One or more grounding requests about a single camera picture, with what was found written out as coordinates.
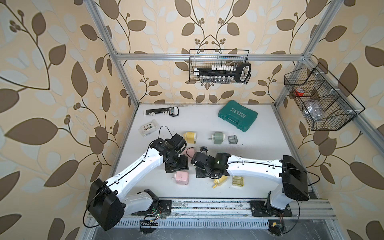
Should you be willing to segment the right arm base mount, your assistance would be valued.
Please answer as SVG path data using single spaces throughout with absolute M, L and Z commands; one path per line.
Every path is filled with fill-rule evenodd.
M 292 211 L 289 205 L 283 210 L 274 208 L 271 203 L 271 192 L 268 193 L 266 200 L 249 201 L 253 217 L 292 217 Z

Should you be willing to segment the pink pencil sharpener row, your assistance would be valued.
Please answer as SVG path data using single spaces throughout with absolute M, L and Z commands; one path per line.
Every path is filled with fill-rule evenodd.
M 191 160 L 193 158 L 193 156 L 195 155 L 196 153 L 196 149 L 195 148 L 188 148 L 186 150 L 186 155 L 187 157 Z
M 189 173 L 186 171 L 177 171 L 174 173 L 172 180 L 178 185 L 186 186 L 189 183 Z

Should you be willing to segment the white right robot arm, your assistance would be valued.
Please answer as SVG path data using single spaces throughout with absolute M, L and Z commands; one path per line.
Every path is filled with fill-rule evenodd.
M 191 164 L 196 167 L 197 178 L 255 177 L 277 183 L 267 202 L 267 206 L 277 210 L 284 210 L 291 201 L 309 200 L 308 172 L 289 155 L 280 160 L 253 160 L 228 153 L 212 157 L 196 152 L 191 157 Z

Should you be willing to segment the pink pencil sharpener front row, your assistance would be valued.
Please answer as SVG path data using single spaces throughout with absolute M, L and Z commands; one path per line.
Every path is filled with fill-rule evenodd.
M 186 186 L 189 183 L 189 173 L 186 171 L 177 171 L 174 173 L 172 180 L 178 185 Z

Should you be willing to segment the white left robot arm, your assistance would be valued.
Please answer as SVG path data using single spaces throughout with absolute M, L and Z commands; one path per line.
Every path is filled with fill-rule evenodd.
M 188 157 L 183 154 L 186 140 L 179 134 L 170 139 L 152 141 L 146 152 L 126 169 L 106 181 L 95 180 L 90 188 L 86 210 L 98 226 L 108 231 L 127 215 L 159 212 L 159 198 L 151 190 L 129 195 L 131 189 L 153 169 L 165 165 L 167 173 L 187 170 Z

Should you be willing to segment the yellow pencil sharpener row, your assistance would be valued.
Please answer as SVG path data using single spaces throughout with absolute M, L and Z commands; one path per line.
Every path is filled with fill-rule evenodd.
M 214 179 L 213 189 L 215 189 L 216 187 L 221 186 L 223 183 L 225 183 L 227 181 L 227 179 L 228 179 L 228 176 L 222 176 L 219 179 Z
M 195 132 L 185 132 L 183 137 L 188 144 L 195 144 L 197 142 L 197 133 Z

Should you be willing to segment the green pencil sharpener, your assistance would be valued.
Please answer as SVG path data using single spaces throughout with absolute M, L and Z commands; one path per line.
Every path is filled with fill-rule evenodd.
M 221 145 L 225 138 L 226 136 L 223 132 L 214 132 L 209 140 L 213 141 L 214 145 Z

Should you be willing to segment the yellow pencil sharpener front row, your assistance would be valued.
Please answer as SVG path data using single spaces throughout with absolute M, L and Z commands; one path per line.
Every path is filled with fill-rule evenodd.
M 227 179 L 228 179 L 228 176 L 222 176 L 219 179 L 214 179 L 213 189 L 215 189 L 216 187 L 221 186 L 223 183 L 225 183 L 227 181 Z

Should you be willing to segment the clear grey sharpener tray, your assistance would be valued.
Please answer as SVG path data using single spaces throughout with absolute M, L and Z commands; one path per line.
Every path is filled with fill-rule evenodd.
M 238 143 L 238 138 L 236 135 L 228 136 L 228 142 L 230 145 L 236 145 Z

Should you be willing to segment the yellow pencil sharpener back row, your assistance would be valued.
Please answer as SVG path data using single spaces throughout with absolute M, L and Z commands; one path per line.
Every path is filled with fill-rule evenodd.
M 197 133 L 195 132 L 185 132 L 183 137 L 188 144 L 195 144 L 197 142 Z

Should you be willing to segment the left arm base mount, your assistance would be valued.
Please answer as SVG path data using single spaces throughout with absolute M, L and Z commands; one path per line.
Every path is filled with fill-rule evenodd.
M 142 195 L 143 193 L 146 194 L 145 197 L 150 197 L 152 200 L 151 205 L 145 211 L 132 213 L 132 216 L 158 216 L 161 219 L 165 219 L 171 215 L 172 200 L 160 200 L 160 198 L 149 189 L 143 190 L 138 194 Z

